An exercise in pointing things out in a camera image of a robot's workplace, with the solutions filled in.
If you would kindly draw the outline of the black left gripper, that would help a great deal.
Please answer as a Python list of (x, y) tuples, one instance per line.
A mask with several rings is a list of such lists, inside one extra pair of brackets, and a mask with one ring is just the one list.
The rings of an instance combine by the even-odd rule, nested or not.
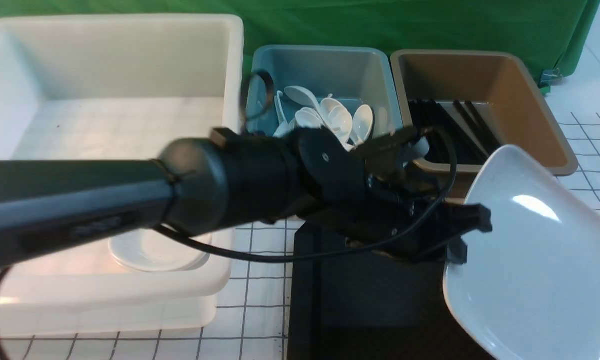
[[(431, 190), (410, 190), (402, 166), (413, 141), (438, 135), (450, 158), (450, 176), (440, 185), (421, 171), (416, 177)], [(449, 203), (444, 199), (457, 178), (457, 153), (440, 127), (407, 128), (377, 137), (355, 150), (339, 148), (321, 131), (292, 135), (298, 176), (314, 203), (297, 215), (352, 240), (343, 250), (296, 255), (294, 260), (317, 261), (363, 252), (378, 252), (411, 264), (466, 264), (468, 246), (460, 235), (492, 231), (491, 211), (481, 203)]]

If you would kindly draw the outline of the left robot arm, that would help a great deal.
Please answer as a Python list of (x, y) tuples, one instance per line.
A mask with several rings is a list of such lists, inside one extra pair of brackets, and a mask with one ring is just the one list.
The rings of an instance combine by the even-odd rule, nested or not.
[[(379, 251), (398, 261), (467, 261), (462, 235), (492, 231), (480, 203), (448, 203), (457, 173), (454, 147), (447, 183), (410, 190), (381, 178), (373, 160), (400, 163), (433, 128), (400, 129), (347, 151), (324, 127), (283, 137), (239, 135), (219, 127), (208, 137), (170, 143), (146, 160), (0, 161), (0, 269), (66, 249), (150, 229), (209, 255), (263, 264), (320, 261)], [(265, 256), (195, 240), (242, 224), (296, 216), (354, 242), (352, 248)]]

